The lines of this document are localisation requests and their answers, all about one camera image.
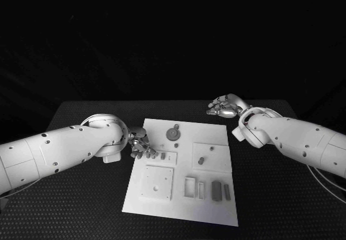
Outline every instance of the black table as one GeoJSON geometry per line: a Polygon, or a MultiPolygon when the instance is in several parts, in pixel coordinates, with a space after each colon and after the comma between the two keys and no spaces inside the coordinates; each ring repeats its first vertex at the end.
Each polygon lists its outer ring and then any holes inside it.
{"type": "MultiPolygon", "coordinates": [[[[284,100],[248,103],[297,117],[284,100]]],[[[10,198],[0,238],[345,239],[345,205],[322,188],[307,166],[273,145],[257,149],[238,142],[232,130],[240,118],[207,115],[208,104],[205,100],[70,101],[48,131],[81,124],[94,114],[117,115],[129,127],[143,126],[145,118],[227,125],[240,227],[121,212],[134,164],[127,145],[120,162],[106,164],[94,157],[10,198]]]]}

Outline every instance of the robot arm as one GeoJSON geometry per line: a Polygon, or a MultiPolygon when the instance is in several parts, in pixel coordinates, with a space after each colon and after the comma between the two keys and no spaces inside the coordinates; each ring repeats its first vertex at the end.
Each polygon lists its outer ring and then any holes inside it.
{"type": "MultiPolygon", "coordinates": [[[[64,127],[0,145],[0,195],[84,163],[94,156],[103,157],[106,163],[121,160],[121,150],[130,138],[137,137],[130,132],[114,115],[97,114],[81,125],[64,127]]],[[[146,149],[134,146],[133,150],[145,150],[157,156],[147,137],[146,140],[146,149]]]]}
{"type": "Polygon", "coordinates": [[[283,155],[346,178],[346,135],[315,123],[283,117],[269,108],[253,107],[234,94],[218,97],[209,107],[209,115],[240,116],[232,131],[240,141],[247,139],[257,148],[273,144],[283,155]]]}

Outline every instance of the textured table surface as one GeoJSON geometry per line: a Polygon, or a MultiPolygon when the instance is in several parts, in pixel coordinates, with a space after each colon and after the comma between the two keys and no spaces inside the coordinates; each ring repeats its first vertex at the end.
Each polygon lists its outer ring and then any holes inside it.
{"type": "MultiPolygon", "coordinates": [[[[296,118],[284,100],[250,100],[296,118]]],[[[322,188],[307,166],[273,145],[238,142],[238,119],[207,115],[209,101],[71,101],[48,131],[78,125],[94,114],[114,114],[127,126],[145,118],[227,125],[240,227],[121,212],[134,159],[101,158],[44,178],[9,200],[0,239],[346,239],[343,204],[322,188]]]]}

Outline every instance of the black background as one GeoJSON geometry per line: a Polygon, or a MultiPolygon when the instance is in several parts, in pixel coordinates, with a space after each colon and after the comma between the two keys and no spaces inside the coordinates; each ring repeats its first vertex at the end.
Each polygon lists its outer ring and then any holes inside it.
{"type": "Polygon", "coordinates": [[[44,132],[64,101],[212,100],[230,93],[284,99],[300,119],[346,132],[343,12],[181,9],[9,14],[2,143],[44,132]]]}

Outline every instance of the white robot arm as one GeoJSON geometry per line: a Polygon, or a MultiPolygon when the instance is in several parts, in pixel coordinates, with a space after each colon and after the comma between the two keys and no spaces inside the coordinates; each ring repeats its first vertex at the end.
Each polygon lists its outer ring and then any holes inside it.
{"type": "Polygon", "coordinates": [[[257,148],[273,144],[283,155],[346,178],[346,135],[315,123],[283,117],[269,108],[253,107],[234,94],[218,97],[209,108],[209,115],[240,116],[232,131],[240,141],[247,139],[257,148]]]}
{"type": "Polygon", "coordinates": [[[0,195],[84,163],[94,156],[103,157],[106,163],[121,160],[121,150],[129,142],[132,156],[140,155],[140,158],[143,152],[157,156],[150,148],[146,130],[137,127],[136,132],[114,115],[97,114],[81,125],[0,145],[0,195]]]}

